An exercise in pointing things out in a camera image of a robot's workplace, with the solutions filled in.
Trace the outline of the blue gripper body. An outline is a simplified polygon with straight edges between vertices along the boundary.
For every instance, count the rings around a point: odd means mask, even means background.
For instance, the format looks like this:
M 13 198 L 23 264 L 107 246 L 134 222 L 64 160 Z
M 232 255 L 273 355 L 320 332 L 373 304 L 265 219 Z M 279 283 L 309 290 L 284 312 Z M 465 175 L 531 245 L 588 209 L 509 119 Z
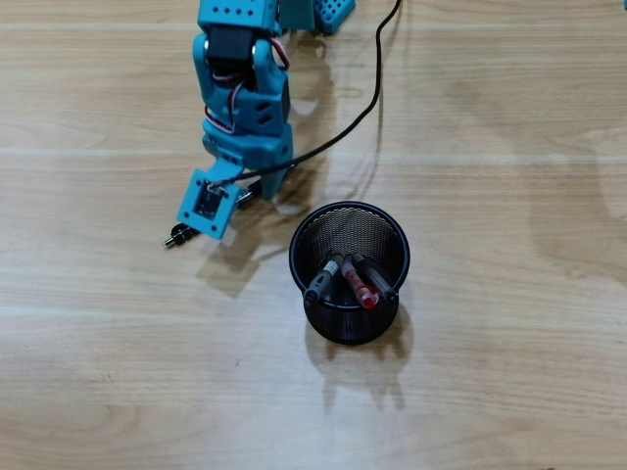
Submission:
M 267 169 L 293 159 L 293 129 L 287 123 L 279 136 L 225 134 L 219 136 L 219 152 L 246 169 Z

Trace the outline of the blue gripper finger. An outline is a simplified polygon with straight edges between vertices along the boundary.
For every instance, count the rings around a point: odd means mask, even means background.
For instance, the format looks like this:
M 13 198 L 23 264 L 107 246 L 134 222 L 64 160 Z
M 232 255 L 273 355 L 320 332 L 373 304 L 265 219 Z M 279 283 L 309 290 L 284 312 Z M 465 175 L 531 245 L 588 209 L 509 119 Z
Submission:
M 213 157 L 218 158 L 220 155 L 221 129 L 209 121 L 204 121 L 203 132 L 202 143 L 205 150 Z
M 261 183 L 262 197 L 264 199 L 273 199 L 280 191 L 283 185 L 283 180 L 293 169 L 294 167 L 290 165 L 286 169 L 261 176 L 259 182 Z

